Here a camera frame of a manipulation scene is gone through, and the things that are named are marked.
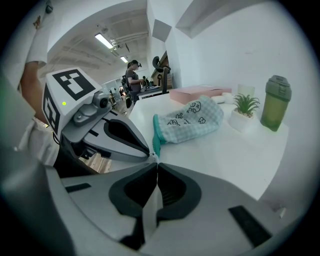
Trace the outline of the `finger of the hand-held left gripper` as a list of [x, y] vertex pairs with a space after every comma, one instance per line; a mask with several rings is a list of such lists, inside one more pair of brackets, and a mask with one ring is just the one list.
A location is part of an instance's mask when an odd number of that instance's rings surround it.
[[102, 118], [85, 135], [83, 142], [111, 160], [140, 163], [150, 155], [146, 140], [127, 118]]

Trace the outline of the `small potted green plant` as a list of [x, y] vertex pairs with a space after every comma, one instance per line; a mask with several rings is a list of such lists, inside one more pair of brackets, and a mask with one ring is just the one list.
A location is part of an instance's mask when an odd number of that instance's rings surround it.
[[251, 124], [254, 112], [260, 108], [260, 100], [249, 94], [239, 93], [234, 97], [233, 104], [235, 108], [231, 112], [228, 123], [238, 132], [243, 132]]

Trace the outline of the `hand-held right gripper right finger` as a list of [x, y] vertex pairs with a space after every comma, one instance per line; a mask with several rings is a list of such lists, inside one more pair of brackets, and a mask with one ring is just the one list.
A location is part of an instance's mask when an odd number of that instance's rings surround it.
[[297, 223], [283, 225], [267, 205], [223, 179], [160, 163], [158, 187], [168, 195], [146, 256], [271, 256]]

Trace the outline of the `pink file box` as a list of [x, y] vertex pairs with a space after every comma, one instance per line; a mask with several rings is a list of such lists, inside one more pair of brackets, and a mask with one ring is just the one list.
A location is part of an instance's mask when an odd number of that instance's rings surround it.
[[228, 87], [195, 85], [181, 87], [169, 91], [170, 99], [181, 104], [197, 100], [200, 96], [214, 97], [221, 96], [222, 93], [231, 93], [232, 89]]

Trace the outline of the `dark desk with white frame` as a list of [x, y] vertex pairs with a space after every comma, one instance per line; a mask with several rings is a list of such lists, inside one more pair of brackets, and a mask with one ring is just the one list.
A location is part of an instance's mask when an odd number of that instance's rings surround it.
[[145, 91], [141, 91], [137, 96], [139, 100], [154, 97], [162, 94], [162, 88], [160, 86], [154, 86], [146, 89]]

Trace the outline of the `person's left forearm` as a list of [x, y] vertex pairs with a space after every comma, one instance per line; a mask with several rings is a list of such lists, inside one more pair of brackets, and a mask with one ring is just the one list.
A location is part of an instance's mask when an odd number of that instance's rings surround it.
[[37, 75], [38, 66], [37, 61], [25, 64], [20, 85], [23, 98], [35, 111], [34, 116], [46, 124], [47, 120], [42, 110], [43, 89]]

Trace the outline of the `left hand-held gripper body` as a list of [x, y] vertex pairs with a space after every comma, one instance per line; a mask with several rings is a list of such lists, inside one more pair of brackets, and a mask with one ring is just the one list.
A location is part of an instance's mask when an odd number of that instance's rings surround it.
[[98, 123], [113, 111], [109, 96], [79, 67], [47, 73], [42, 111], [61, 149], [74, 158], [89, 159], [95, 153], [111, 158], [95, 142]]

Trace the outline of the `person's white shirt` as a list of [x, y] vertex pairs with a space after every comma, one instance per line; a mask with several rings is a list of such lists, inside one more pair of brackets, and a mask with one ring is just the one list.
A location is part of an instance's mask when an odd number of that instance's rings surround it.
[[[49, 35], [54, 20], [52, 1], [40, 0], [39, 5], [31, 12], [31, 16], [34, 18], [32, 26], [35, 28], [35, 33], [31, 39], [24, 65], [29, 62], [38, 62], [39, 69], [48, 62]], [[21, 81], [18, 91], [22, 95]], [[41, 121], [35, 117], [34, 110], [33, 112], [31, 121], [25, 128], [19, 142], [18, 149], [30, 153], [44, 165], [53, 166], [58, 156], [59, 146], [54, 142], [52, 133], [40, 124]]]

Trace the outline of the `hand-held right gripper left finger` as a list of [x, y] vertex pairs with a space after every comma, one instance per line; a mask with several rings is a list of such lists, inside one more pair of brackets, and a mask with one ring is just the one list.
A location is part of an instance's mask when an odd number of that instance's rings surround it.
[[144, 163], [87, 176], [63, 178], [68, 194], [113, 241], [140, 250], [157, 228], [158, 165]]

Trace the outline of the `green drinking bottle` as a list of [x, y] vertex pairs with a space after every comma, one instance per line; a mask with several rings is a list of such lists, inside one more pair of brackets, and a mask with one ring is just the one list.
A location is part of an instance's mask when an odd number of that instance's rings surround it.
[[292, 98], [292, 89], [288, 80], [279, 75], [273, 75], [265, 86], [265, 100], [260, 123], [276, 132], [285, 116]]

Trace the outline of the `white table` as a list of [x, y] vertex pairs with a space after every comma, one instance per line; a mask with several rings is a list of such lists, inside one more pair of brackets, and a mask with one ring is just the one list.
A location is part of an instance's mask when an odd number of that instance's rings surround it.
[[284, 156], [289, 128], [277, 131], [253, 116], [239, 132], [229, 124], [234, 105], [220, 103], [223, 121], [218, 130], [178, 144], [160, 147], [159, 162], [180, 166], [228, 181], [258, 200], [275, 177]]

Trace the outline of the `black office chair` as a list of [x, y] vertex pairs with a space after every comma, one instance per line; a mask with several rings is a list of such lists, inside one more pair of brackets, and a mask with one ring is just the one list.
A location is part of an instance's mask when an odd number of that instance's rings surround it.
[[162, 94], [169, 93], [172, 88], [171, 67], [168, 57], [155, 56], [152, 60], [154, 71], [151, 75], [154, 85], [160, 86]]

